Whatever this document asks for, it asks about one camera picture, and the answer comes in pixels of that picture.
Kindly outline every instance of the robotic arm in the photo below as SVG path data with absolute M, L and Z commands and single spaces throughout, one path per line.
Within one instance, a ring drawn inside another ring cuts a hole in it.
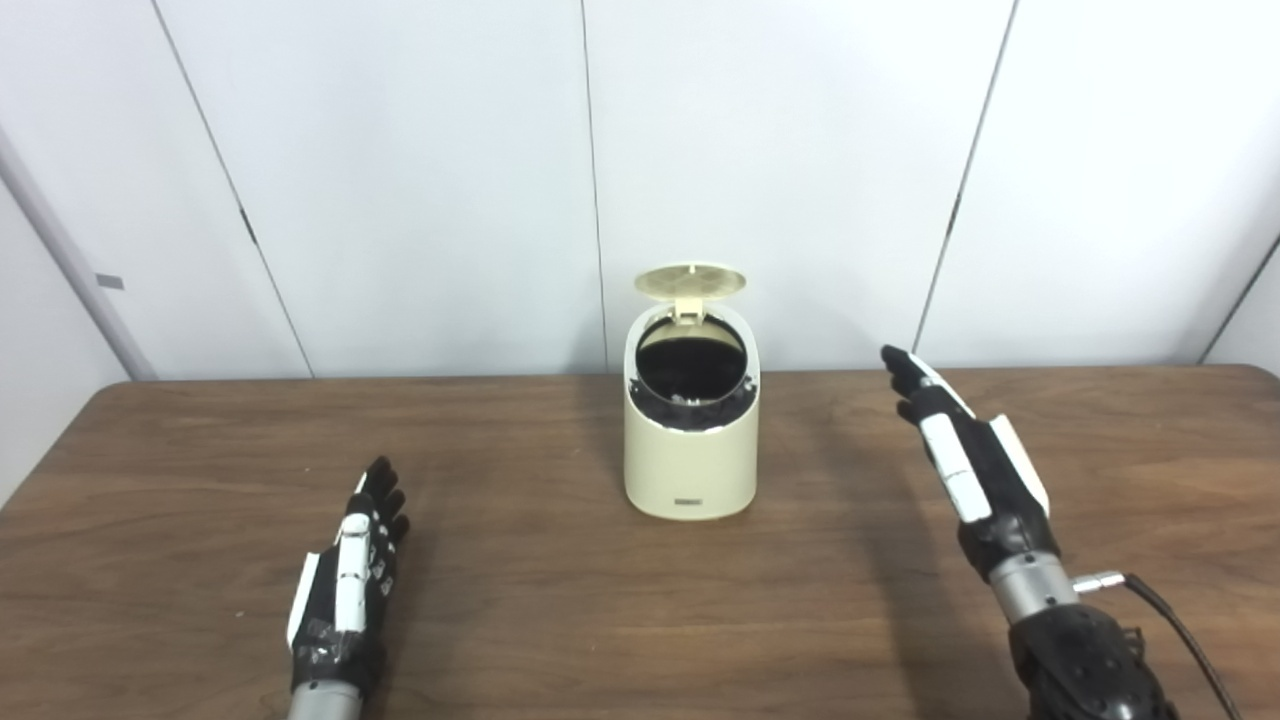
M 1082 592 L 1124 584 L 1102 573 L 1073 580 L 1050 529 L 1048 495 L 1000 415 L 979 420 L 932 368 L 884 346 L 897 411 L 920 430 L 960 518 L 969 565 L 991 585 L 1005 618 L 1032 720 L 1176 720 L 1143 661 L 1142 635 L 1080 603 Z
M 408 532 L 397 482 L 390 462 L 375 460 L 347 501 L 333 546 L 303 561 L 285 638 L 293 653 L 289 720 L 356 720 L 381 678 L 379 634 L 396 585 L 396 546 Z

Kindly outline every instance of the white wall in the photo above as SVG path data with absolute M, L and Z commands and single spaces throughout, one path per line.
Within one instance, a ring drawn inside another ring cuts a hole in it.
M 1217 338 L 1208 363 L 1245 363 L 1280 375 L 1280 254 L 1272 255 Z
M 577 0 L 160 6 L 317 375 L 604 368 Z
M 159 8 L 266 264 L 142 0 L 0 1 L 0 177 L 161 378 L 616 369 L 682 260 L 769 369 L 1192 361 L 1280 231 L 1272 4 L 1021 3 L 919 337 L 1010 0 Z
M 910 345 L 1010 3 L 589 0 L 611 365 L 657 265 L 737 266 L 765 368 Z
M 124 379 L 120 363 L 0 183 L 0 505 L 84 402 Z
M 1023 3 L 919 352 L 1193 363 L 1280 231 L 1280 4 Z
M 156 377 L 307 374 L 150 3 L 0 3 L 0 136 L 14 192 Z

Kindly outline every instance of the silver cylinder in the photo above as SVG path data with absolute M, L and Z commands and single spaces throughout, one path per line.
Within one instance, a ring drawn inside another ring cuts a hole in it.
M 342 680 L 303 683 L 293 691 L 288 720 L 358 720 L 360 689 Z
M 997 565 L 987 579 L 1010 625 L 1050 607 L 1080 602 L 1062 561 L 1051 552 L 1010 557 Z

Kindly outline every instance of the table surface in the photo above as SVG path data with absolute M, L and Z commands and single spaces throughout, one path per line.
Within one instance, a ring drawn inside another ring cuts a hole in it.
M 1251 720 L 1280 717 L 1280 383 L 1243 366 L 964 370 L 1052 496 L 1069 571 L 1135 571 Z M 767 374 L 746 512 L 621 488 L 614 377 L 138 383 L 0 511 L 5 717 L 273 720 L 303 553 L 387 454 L 413 521 L 383 719 L 1025 716 L 1004 619 L 881 372 Z M 1187 651 L 1123 591 L 1189 720 Z

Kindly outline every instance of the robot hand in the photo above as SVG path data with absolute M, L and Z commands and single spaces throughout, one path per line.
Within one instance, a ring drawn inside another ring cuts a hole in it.
M 408 532 L 404 493 L 385 457 L 365 470 L 332 547 L 308 553 L 289 611 L 291 720 L 353 720 L 385 664 L 379 639 Z
M 959 515 L 965 559 L 1010 623 L 1018 675 L 1033 720 L 1176 719 L 1143 662 L 1140 635 L 1126 634 L 1079 592 L 1121 584 L 1107 573 L 1071 580 L 1048 524 L 1048 495 L 1009 419 L 977 419 L 919 357 L 884 346 L 881 357 L 904 397 L 897 411 L 924 438 Z
M 960 516 L 960 547 L 973 569 L 989 582 L 1014 557 L 1030 553 L 1056 562 L 1048 493 L 1009 418 L 978 420 L 933 368 L 905 350 L 886 345 L 881 357 L 905 398 L 897 413 L 920 430 Z M 1074 600 L 1075 593 L 1068 585 L 1061 596 Z

